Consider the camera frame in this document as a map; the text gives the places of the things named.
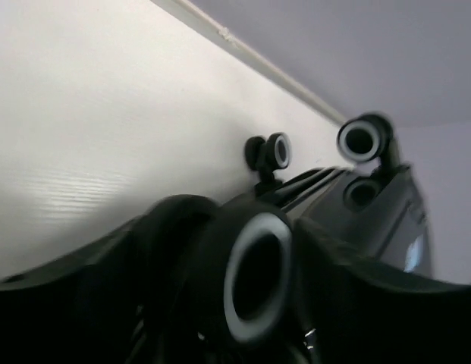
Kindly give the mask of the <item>small black kids suitcase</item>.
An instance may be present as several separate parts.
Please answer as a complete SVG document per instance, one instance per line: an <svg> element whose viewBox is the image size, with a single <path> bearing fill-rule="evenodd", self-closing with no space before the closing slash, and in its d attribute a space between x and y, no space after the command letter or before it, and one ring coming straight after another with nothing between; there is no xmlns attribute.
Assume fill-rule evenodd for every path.
<svg viewBox="0 0 471 364"><path fill-rule="evenodd" d="M425 202L390 119L367 112L336 136L363 174L314 168L290 180L285 133L250 137L252 192L218 205L169 196L137 227L148 342L159 363L316 363L318 316L311 286L330 277L309 251L315 240L430 278Z"/></svg>

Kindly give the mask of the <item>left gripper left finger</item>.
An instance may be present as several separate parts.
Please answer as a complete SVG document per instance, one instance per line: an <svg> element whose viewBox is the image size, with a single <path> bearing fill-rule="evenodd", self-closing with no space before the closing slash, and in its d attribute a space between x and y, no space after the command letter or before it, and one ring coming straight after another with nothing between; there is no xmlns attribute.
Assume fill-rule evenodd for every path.
<svg viewBox="0 0 471 364"><path fill-rule="evenodd" d="M123 363L173 303L173 272L201 214L134 219L0 280L0 363Z"/></svg>

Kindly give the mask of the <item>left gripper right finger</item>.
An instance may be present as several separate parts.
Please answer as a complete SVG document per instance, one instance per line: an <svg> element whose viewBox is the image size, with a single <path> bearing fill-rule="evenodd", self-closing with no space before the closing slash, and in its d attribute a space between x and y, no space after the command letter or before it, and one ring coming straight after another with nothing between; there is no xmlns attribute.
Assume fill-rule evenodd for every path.
<svg viewBox="0 0 471 364"><path fill-rule="evenodd" d="M294 248L323 363L471 363L471 285L364 256L297 220Z"/></svg>

